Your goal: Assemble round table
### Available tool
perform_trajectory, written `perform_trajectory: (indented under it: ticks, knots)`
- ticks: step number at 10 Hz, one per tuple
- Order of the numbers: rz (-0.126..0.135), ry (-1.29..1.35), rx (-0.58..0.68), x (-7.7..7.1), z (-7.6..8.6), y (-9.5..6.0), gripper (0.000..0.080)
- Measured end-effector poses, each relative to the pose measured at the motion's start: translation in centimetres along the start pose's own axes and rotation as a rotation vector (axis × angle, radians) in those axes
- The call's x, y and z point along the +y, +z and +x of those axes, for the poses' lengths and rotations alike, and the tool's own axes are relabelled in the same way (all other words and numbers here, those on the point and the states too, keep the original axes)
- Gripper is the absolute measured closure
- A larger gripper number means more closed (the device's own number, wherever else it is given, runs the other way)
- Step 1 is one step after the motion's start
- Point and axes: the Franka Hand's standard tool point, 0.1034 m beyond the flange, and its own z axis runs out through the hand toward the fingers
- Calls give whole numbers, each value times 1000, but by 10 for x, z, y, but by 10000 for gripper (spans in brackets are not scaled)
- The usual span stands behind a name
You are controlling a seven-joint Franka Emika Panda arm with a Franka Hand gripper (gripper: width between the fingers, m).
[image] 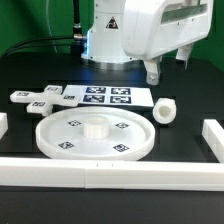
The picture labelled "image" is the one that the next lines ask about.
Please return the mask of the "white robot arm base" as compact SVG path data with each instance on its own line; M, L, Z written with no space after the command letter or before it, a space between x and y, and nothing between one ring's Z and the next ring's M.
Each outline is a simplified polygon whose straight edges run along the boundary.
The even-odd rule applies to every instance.
M125 1L94 0L94 21L81 55L85 64L104 70L126 70L140 65L122 48Z

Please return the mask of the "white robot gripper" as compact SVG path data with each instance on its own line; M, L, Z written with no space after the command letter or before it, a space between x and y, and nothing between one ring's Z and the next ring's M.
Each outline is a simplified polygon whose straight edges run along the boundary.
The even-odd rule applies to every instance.
M214 0L126 0L123 49L128 56L149 60L144 62L148 84L159 84L161 55L170 51L179 48L176 60L187 68L193 49L191 43L205 38L210 31L213 2Z

